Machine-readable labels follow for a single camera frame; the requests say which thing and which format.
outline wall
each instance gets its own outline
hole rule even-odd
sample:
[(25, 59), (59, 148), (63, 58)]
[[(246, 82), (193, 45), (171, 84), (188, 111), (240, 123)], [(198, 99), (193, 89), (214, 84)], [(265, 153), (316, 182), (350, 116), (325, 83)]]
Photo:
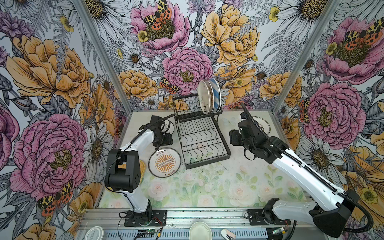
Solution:
[[(383, 9), (383, 1), (343, 1), (336, 14), (345, 16), (335, 16), (303, 66), (299, 103), (277, 112), (299, 157), (338, 186), (354, 189), (373, 216), (373, 230), (344, 239), (384, 238)], [(377, 38), (352, 41), (352, 31), (367, 33), (374, 22)], [(364, 220), (355, 210), (348, 227)]]
[[(240, 102), (271, 109), (326, 2), (86, 1), (136, 109), (172, 109), (173, 97), (194, 93), (199, 81), (211, 77), (219, 82), (224, 109)], [(158, 3), (169, 12), (157, 21)], [(82, 25), (77, 18), (70, 24)], [(289, 106), (301, 98), (301, 84), (298, 78)]]
[(0, 6), (2, 239), (74, 239), (126, 113), (66, 1)]

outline small white container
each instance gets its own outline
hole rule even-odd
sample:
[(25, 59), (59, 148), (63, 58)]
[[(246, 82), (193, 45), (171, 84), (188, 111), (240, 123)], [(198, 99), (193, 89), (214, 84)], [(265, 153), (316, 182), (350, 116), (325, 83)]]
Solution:
[(195, 222), (189, 229), (189, 240), (212, 240), (211, 228), (204, 222)]
[(95, 226), (88, 230), (85, 234), (84, 240), (104, 240), (104, 230), (100, 226)]

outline white plate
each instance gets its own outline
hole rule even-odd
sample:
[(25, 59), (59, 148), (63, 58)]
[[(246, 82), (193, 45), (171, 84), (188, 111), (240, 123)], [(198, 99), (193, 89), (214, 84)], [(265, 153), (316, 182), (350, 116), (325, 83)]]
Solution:
[(169, 177), (177, 172), (180, 165), (180, 155), (172, 148), (157, 150), (148, 161), (148, 169), (156, 177)]
[(211, 84), (212, 90), (213, 90), (213, 96), (214, 96), (214, 109), (212, 113), (217, 112), (217, 110), (220, 109), (221, 107), (221, 92), (220, 92), (220, 87), (218, 85), (218, 82), (214, 79), (211, 78), (208, 80), (209, 83)]
[(189, 240), (212, 240), (211, 228), (204, 222), (195, 222), (189, 229)]
[(200, 81), (197, 89), (199, 95), (199, 103), (201, 111), (204, 114), (210, 113), (210, 109), (213, 109), (212, 88), (209, 82)]
[(271, 126), (269, 125), (269, 123), (267, 121), (265, 121), (264, 119), (259, 118), (259, 117), (255, 117), (255, 116), (252, 116), (252, 117), (254, 120), (256, 120), (258, 122), (258, 124), (264, 130), (264, 132), (266, 134), (269, 134), (271, 132)]

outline table surface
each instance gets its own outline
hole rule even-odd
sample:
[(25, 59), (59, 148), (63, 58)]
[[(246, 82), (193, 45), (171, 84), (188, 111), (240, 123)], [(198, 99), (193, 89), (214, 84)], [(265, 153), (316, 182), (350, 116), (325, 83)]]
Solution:
[[(170, 111), (133, 112), (121, 146), (129, 143), (137, 134), (139, 127), (150, 122), (152, 115), (165, 117), (171, 113)], [(247, 160), (243, 155), (243, 147), (229, 144), (229, 131), (237, 129), (240, 113), (224, 111), (218, 118), (218, 125), (232, 153), (227, 160), (186, 169), (177, 130), (172, 135), (174, 144), (166, 146), (177, 150), (182, 157), (180, 169), (172, 176), (158, 178), (148, 170), (148, 160), (155, 151), (152, 145), (140, 154), (139, 158), (146, 164), (140, 186), (153, 208), (262, 207), (272, 197), (297, 202), (306, 201), (301, 187), (282, 171), (270, 166), (263, 159)], [(252, 111), (251, 114), (270, 123), (269, 136), (279, 137), (268, 111)], [(99, 208), (125, 207), (129, 205), (122, 195), (104, 190)]]

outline black wire dish rack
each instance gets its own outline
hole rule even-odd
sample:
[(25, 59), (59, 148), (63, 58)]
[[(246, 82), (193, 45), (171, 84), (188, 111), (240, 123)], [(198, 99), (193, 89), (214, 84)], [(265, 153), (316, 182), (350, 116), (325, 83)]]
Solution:
[(216, 113), (204, 114), (197, 93), (173, 98), (173, 106), (186, 169), (226, 160), (231, 156), (227, 142), (214, 118), (223, 113), (222, 108)]

